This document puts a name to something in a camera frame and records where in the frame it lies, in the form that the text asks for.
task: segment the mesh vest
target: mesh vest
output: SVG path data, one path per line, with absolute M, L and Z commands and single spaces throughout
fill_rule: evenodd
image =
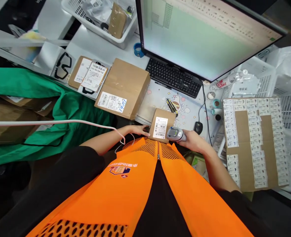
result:
M 70 196 L 27 236 L 130 237 L 149 197 L 157 162 L 192 236 L 252 236 L 175 145 L 130 142 L 96 179 Z

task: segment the zipper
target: zipper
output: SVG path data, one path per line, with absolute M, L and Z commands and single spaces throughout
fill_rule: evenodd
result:
M 157 142 L 157 143 L 158 143 L 158 160 L 160 160 L 160 154 L 159 154 L 160 153 L 160 148 L 159 148 L 160 147 L 160 143 L 159 142 Z

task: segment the left hand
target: left hand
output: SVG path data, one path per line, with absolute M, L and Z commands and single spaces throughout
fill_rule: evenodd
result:
M 145 129 L 146 127 L 148 127 L 149 125 L 128 125 L 127 129 L 128 129 L 128 133 L 135 133 L 138 135 L 144 135 L 146 137 L 150 136 L 150 133 L 147 133 L 145 131 L 143 131 L 143 129 Z

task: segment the computer monitor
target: computer monitor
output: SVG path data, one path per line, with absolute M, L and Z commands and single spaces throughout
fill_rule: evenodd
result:
M 232 1 L 136 0 L 142 51 L 210 82 L 286 35 Z

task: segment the black keyboard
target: black keyboard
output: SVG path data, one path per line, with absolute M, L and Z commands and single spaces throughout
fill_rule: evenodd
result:
M 150 73 L 151 79 L 193 98 L 197 97 L 201 87 L 200 84 L 193 81 L 191 76 L 187 76 L 176 69 L 172 69 L 155 59 L 149 60 L 146 71 Z

